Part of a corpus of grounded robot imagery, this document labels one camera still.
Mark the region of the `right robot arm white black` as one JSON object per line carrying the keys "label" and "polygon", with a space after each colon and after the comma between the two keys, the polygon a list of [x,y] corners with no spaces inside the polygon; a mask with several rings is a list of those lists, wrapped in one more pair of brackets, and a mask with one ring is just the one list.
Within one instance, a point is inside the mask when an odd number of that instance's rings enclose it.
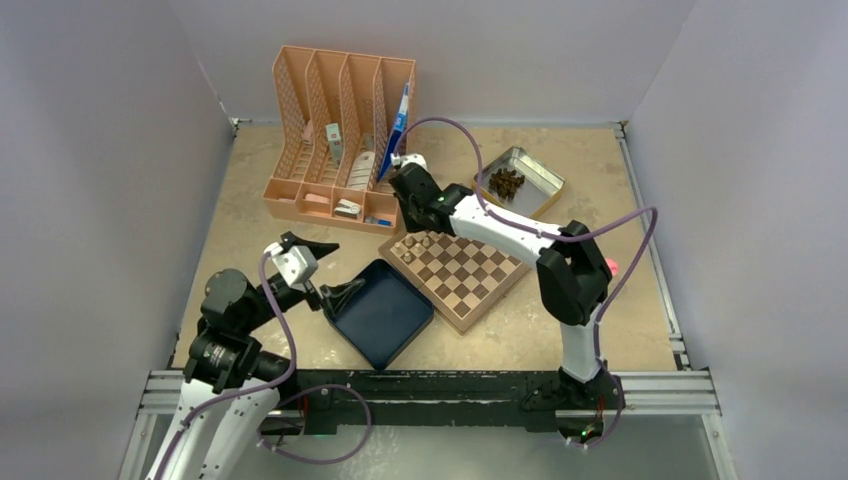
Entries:
{"label": "right robot arm white black", "polygon": [[408,163],[389,176],[409,232],[481,242],[533,268],[545,310],[560,323],[564,399],[584,407],[601,391],[599,322],[612,273],[586,225],[534,221],[452,183],[440,188],[425,167]]}

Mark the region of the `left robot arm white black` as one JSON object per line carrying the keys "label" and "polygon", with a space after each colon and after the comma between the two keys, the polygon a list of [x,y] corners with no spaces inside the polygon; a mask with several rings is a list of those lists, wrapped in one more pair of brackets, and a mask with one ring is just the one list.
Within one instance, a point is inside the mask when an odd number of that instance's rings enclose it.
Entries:
{"label": "left robot arm white black", "polygon": [[313,311],[335,313],[345,306],[364,280],[320,288],[311,282],[319,260],[338,247],[286,232],[264,250],[258,286],[232,268],[208,279],[177,407],[148,478],[224,479],[252,438],[276,454],[283,452],[262,436],[264,419],[274,409],[332,387],[302,386],[295,376],[297,355],[266,352],[252,333],[277,319],[291,339],[283,316],[287,309],[305,302]]}

